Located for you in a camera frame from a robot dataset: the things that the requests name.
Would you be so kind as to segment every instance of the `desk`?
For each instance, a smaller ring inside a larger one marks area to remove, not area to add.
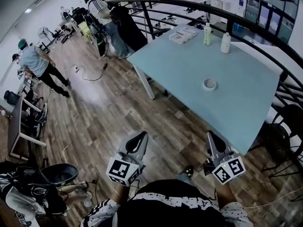
[[[220,51],[221,39],[211,35],[203,44],[203,31],[177,44],[168,35],[180,25],[148,43],[128,60],[153,99],[147,74],[245,155],[256,138],[273,101],[279,76],[260,61],[231,44]],[[205,91],[202,82],[213,78],[217,88]]]
[[[20,155],[14,153],[14,148],[16,146],[17,141],[20,137],[31,141],[35,144],[41,145],[46,147],[46,144],[44,142],[41,142],[39,140],[36,140],[28,135],[25,135],[21,132],[21,112],[22,112],[22,103],[28,104],[30,107],[32,107],[36,111],[40,111],[37,107],[33,106],[31,103],[29,103],[27,100],[21,96],[15,105],[15,108],[13,112],[11,113],[11,119],[9,121],[9,132],[8,132],[8,153],[9,156],[16,157],[20,159]]]

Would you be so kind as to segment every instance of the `floor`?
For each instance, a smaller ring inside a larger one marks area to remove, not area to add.
[[[152,101],[132,65],[111,52],[108,53],[108,68],[101,79],[83,80],[82,77],[98,78],[106,62],[83,37],[75,35],[50,49],[49,55],[58,70],[71,80],[68,89],[71,97],[67,99],[50,93],[43,83],[38,86],[38,92],[48,101],[49,108],[41,138],[48,146],[35,146],[34,149],[39,160],[47,156],[50,164],[75,165],[79,170],[77,182],[97,179],[97,198],[103,201],[113,192],[113,185],[105,175],[109,158],[115,154],[123,137],[145,130],[150,138],[140,186],[173,178],[184,166],[193,164],[194,182],[204,195],[214,196],[214,183],[202,171],[202,163],[207,159],[204,144],[208,129],[203,120],[175,97],[163,96],[155,82],[151,84],[156,95]],[[75,65],[80,69],[77,73],[74,72]],[[244,207],[269,203],[302,186],[299,175],[269,179],[272,171],[262,173],[263,167],[272,166],[264,148],[254,150],[242,159],[247,171],[231,182],[231,186]],[[90,190],[94,193],[95,186],[90,186]],[[303,189],[251,212],[249,217],[254,226],[277,227],[281,221],[286,221],[286,227],[298,226],[303,220],[303,202],[290,200],[301,193]],[[68,226],[75,227],[89,211],[83,204],[77,204],[64,219]]]

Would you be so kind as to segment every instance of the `woman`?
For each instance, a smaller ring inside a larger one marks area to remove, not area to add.
[[[110,199],[98,204],[81,227],[253,227],[228,184],[215,180],[219,206],[200,193],[188,166],[173,180],[147,184],[128,199],[129,187],[117,184]]]
[[[105,26],[105,30],[111,38],[111,44],[114,47],[120,59],[130,56],[134,51],[121,39],[117,26],[110,18],[110,11],[107,3],[102,0],[84,0],[88,3],[89,12],[98,19],[99,23]]]

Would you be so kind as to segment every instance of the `white sneaker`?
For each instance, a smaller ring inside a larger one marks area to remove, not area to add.
[[[87,191],[87,192],[85,193],[85,195],[87,196],[87,199],[84,200],[83,203],[84,203],[84,206],[85,206],[86,208],[89,208],[89,207],[92,206],[91,200],[92,200],[92,198],[93,198],[93,194],[92,194],[91,192]]]

